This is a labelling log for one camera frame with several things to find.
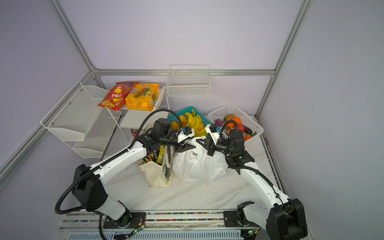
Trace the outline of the white plastic bag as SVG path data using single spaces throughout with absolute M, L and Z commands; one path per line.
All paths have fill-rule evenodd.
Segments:
M 195 148 L 182 153 L 176 153 L 173 159 L 173 174 L 184 183 L 213 182 L 226 175 L 228 167 L 222 153 L 215 152 L 211 157 L 208 151 L 197 140 L 206 137 L 193 138 L 186 141 Z

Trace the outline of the yellow snack packet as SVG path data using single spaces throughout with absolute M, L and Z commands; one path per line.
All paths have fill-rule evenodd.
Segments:
M 158 165 L 161 165 L 161 166 L 163 165 L 164 154 L 165 154 L 165 146 L 160 146 L 158 150 L 158 158 L 156 161 Z

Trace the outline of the black yellow chips bag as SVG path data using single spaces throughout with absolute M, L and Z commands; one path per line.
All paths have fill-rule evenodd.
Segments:
M 148 162 L 156 162 L 155 153 L 150 153 L 149 155 L 147 155 L 143 158 L 143 164 L 148 163 Z

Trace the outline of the beige canvas tote bag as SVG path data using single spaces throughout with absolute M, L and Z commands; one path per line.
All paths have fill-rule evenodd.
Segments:
M 153 153 L 158 158 L 158 150 Z M 139 169 L 145 174 L 145 178 L 149 184 L 149 188 L 165 188 L 172 186 L 172 162 L 175 154 L 174 147 L 165 146 L 165 154 L 163 165 L 157 162 L 148 162 L 143 164 L 143 158 L 137 161 Z

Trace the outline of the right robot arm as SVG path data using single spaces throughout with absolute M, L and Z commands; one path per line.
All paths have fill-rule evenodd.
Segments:
M 235 170 L 255 189 L 265 207 L 247 201 L 237 206 L 235 217 L 224 215 L 227 221 L 239 227 L 264 229 L 271 240 L 301 240 L 308 236 L 305 209 L 298 199 L 291 199 L 279 190 L 260 170 L 245 147 L 243 131 L 235 124 L 224 137 L 226 124 L 219 127 L 209 124 L 205 130 L 208 137 L 197 139 L 209 156 L 221 153 L 229 169 Z

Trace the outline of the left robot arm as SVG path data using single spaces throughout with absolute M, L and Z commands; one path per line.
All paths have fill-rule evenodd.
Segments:
M 78 166 L 73 183 L 55 205 L 55 213 L 64 215 L 86 210 L 126 225 L 131 218 L 131 212 L 107 194 L 105 185 L 118 173 L 161 146 L 174 147 L 178 152 L 194 149 L 193 145 L 185 143 L 185 140 L 193 138 L 194 135 L 195 130 L 191 127 L 172 130 L 168 119 L 156 120 L 148 132 L 138 133 L 131 144 L 120 152 L 89 167 L 84 164 Z

